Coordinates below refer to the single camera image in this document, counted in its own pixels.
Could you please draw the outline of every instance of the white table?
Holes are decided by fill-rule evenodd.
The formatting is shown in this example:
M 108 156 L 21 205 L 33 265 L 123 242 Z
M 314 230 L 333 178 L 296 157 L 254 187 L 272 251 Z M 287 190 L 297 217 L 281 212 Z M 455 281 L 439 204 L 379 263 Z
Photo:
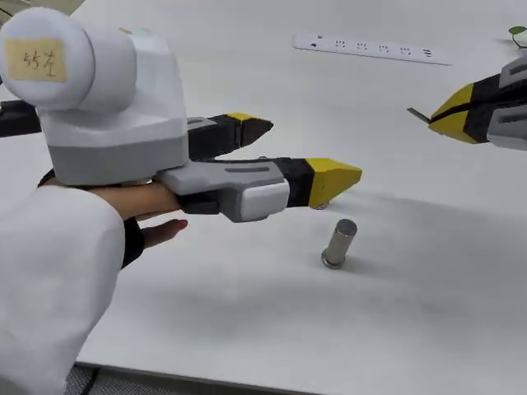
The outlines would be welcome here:
M 170 37 L 189 115 L 275 122 L 233 157 L 332 157 L 364 176 L 325 211 L 190 217 L 123 271 L 79 361 L 335 395 L 525 392 L 527 153 L 440 137 L 405 111 L 431 113 L 513 60 L 504 39 L 527 23 L 524 3 L 130 4 L 88 0 L 76 15 Z M 428 45 L 455 65 L 297 51 L 302 30 Z M 0 165 L 19 169 L 4 201 L 48 164 L 39 137 L 2 142 Z M 334 272 L 319 255 L 342 217 L 359 231 Z

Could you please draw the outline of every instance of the human hand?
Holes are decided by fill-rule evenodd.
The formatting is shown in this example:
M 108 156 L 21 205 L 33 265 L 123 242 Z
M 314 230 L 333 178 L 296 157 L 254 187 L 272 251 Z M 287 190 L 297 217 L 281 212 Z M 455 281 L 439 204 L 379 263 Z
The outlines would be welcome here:
M 54 177 L 52 170 L 40 181 L 39 186 L 43 185 L 63 186 Z M 126 187 L 112 186 L 84 189 L 106 200 L 119 213 L 125 225 L 128 225 L 126 226 L 127 249 L 132 243 L 128 239 L 133 238 L 135 244 L 142 244 L 139 255 L 143 249 L 148 249 L 173 239 L 189 224 L 186 220 L 171 220 L 153 227 L 138 228 L 135 220 L 144 221 L 180 209 L 175 195 L 162 184 L 152 182 Z M 130 248 L 138 249 L 136 245 L 130 245 Z

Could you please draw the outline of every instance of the power outlet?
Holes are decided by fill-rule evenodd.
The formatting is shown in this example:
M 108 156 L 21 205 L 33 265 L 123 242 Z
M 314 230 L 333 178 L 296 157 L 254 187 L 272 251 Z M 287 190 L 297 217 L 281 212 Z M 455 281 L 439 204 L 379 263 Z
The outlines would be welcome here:
M 370 56 L 406 60 L 409 62 L 451 65 L 452 62 L 440 51 L 421 48 L 416 45 L 401 45 L 312 33 L 297 33 L 293 36 L 293 47 L 311 51 L 345 53 L 348 55 Z

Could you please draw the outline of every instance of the lab coat sleeve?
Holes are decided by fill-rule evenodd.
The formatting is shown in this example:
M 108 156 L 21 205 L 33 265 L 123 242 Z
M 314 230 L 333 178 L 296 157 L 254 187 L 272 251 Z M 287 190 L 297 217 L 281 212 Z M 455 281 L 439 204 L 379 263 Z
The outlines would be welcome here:
M 117 211 L 46 186 L 0 216 L 0 394 L 62 394 L 124 255 Z

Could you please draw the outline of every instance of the hand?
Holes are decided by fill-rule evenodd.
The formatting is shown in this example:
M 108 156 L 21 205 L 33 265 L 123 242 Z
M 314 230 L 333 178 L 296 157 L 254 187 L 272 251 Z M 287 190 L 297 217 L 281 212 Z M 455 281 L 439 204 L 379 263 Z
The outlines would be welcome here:
M 50 178 L 42 185 L 63 186 L 56 178 Z M 175 195 L 164 185 L 155 182 L 127 187 L 89 188 L 87 191 L 106 200 L 121 215 L 123 221 L 132 218 L 144 221 L 180 209 Z M 141 229 L 144 248 L 173 239 L 188 224 L 186 220 L 171 220 Z

